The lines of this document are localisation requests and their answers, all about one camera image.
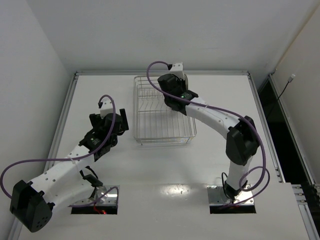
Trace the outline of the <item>orange patterned white plate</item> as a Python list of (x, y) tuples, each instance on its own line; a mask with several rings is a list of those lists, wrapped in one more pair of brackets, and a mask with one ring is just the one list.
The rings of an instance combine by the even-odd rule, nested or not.
[(187, 91), (188, 88), (188, 76), (184, 74), (184, 89)]

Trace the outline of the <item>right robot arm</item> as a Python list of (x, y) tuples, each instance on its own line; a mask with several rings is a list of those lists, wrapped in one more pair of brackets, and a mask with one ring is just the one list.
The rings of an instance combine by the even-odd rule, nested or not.
[(224, 182), (224, 192), (227, 198), (234, 200), (241, 188), (247, 184), (247, 178), (241, 178), (248, 172), (252, 156), (260, 146), (254, 132), (239, 117), (210, 109), (197, 93), (186, 89), (184, 81), (174, 74), (162, 75), (157, 81), (164, 92), (164, 102), (168, 107), (201, 121), (226, 140), (225, 152), (230, 165)]

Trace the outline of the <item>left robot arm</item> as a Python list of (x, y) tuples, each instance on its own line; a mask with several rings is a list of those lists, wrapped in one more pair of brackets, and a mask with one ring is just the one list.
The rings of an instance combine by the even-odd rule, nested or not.
[(10, 212), (32, 233), (42, 229), (53, 212), (76, 202), (79, 192), (63, 190), (65, 184), (90, 167), (118, 143), (129, 130), (125, 109), (89, 116), (92, 129), (66, 158), (29, 182), (20, 180), (12, 190)]

